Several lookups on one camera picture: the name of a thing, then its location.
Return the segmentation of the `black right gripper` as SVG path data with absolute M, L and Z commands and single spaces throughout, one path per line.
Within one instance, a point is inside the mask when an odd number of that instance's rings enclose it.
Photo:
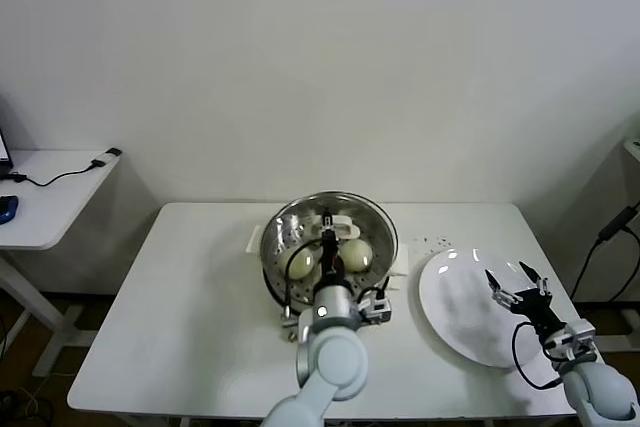
M 512 314 L 526 317 L 533 325 L 538 336 L 551 336 L 563 329 L 563 322 L 551 309 L 552 294 L 548 288 L 548 279 L 520 261 L 519 265 L 525 275 L 535 284 L 537 289 L 527 289 L 517 292 L 520 298 L 504 290 L 498 280 L 489 271 L 485 270 L 492 298 L 502 307 L 509 307 Z

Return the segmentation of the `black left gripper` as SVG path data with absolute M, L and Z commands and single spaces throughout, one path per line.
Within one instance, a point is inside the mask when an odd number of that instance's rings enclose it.
M 343 285 L 345 280 L 344 265 L 342 261 L 338 259 L 339 238 L 336 232 L 332 230 L 333 228 L 333 216 L 328 209 L 325 209 L 322 212 L 322 229 L 324 231 L 321 234 L 323 252 L 320 259 L 321 278 L 319 288 Z

